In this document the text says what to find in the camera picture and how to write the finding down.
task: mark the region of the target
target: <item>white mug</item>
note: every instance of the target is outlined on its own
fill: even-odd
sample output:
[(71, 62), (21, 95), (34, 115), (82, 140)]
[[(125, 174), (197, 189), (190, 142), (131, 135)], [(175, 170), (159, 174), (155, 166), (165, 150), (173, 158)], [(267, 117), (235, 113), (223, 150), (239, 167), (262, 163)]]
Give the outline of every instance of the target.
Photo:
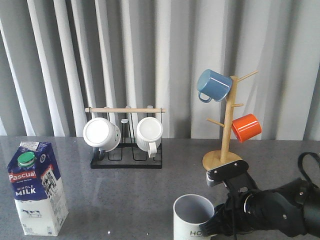
[(89, 146), (109, 152), (118, 146), (121, 133), (119, 127), (109, 120), (96, 117), (84, 126), (83, 138)]
[(158, 119), (145, 117), (136, 127), (136, 144), (141, 150), (148, 152), (149, 158), (154, 158), (163, 132), (163, 126)]
[(173, 204), (173, 240), (210, 240), (203, 236), (199, 225), (215, 214), (213, 204), (203, 196), (186, 194)]

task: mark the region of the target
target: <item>black mug rack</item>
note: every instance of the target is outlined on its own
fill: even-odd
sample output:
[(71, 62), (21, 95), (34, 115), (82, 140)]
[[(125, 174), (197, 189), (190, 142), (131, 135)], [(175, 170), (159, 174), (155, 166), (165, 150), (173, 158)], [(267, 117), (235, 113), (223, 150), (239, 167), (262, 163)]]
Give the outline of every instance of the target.
[(142, 117), (155, 117), (156, 113), (160, 114), (162, 123), (162, 113), (164, 108), (92, 108), (85, 109), (89, 119), (91, 113), (102, 113), (102, 117), (110, 121), (110, 113), (118, 114), (121, 119), (120, 132), (121, 140), (118, 146), (111, 151), (106, 152), (98, 147), (93, 148), (93, 156), (90, 163), (92, 169), (162, 169), (163, 167), (163, 150), (162, 139), (155, 157), (149, 157), (146, 151), (141, 150), (136, 143), (136, 133), (133, 123), (133, 114), (142, 115)]

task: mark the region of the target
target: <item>mug handle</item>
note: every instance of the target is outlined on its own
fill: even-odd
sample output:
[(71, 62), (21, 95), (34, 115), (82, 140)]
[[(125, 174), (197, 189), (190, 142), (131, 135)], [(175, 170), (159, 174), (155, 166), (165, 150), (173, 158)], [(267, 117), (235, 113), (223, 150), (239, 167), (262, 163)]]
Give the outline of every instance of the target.
[(148, 155), (149, 158), (155, 158), (157, 153), (157, 146), (155, 142), (149, 142)]
[(209, 97), (208, 99), (203, 99), (203, 98), (201, 98), (201, 93), (202, 92), (200, 92), (200, 91), (198, 92), (198, 97), (199, 97), (200, 101), (204, 102), (206, 104), (209, 103), (211, 101), (212, 97)]

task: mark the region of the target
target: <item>pascual milk carton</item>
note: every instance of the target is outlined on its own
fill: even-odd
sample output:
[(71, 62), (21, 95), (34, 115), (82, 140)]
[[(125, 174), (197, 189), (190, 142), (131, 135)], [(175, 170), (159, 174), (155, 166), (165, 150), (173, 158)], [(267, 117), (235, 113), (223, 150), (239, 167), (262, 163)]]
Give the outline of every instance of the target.
[(57, 236), (68, 208), (51, 143), (21, 142), (7, 168), (24, 234)]

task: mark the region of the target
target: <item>table surface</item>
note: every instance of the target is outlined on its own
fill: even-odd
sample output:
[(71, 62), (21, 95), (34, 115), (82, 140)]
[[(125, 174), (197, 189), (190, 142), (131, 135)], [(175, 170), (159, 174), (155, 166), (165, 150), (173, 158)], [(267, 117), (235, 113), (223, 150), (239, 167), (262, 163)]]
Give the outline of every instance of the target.
[[(228, 191), (208, 187), (202, 157), (219, 150), (220, 140), (163, 139), (162, 169), (90, 169), (93, 149), (81, 137), (0, 136), (0, 238), (48, 239), (24, 236), (7, 164), (21, 141), (51, 142), (61, 172), (69, 214), (57, 239), (172, 240), (173, 203), (184, 194), (198, 194), (214, 205), (224, 203)], [(297, 159), (302, 152), (320, 151), (319, 141), (248, 140), (230, 142), (230, 151), (249, 164), (249, 174), (261, 190), (280, 187), (301, 177)], [(319, 168), (305, 169), (320, 186)], [(218, 235), (213, 240), (231, 240)], [(238, 235), (239, 240), (290, 239), (277, 230)], [(315, 240), (312, 235), (295, 240)]]

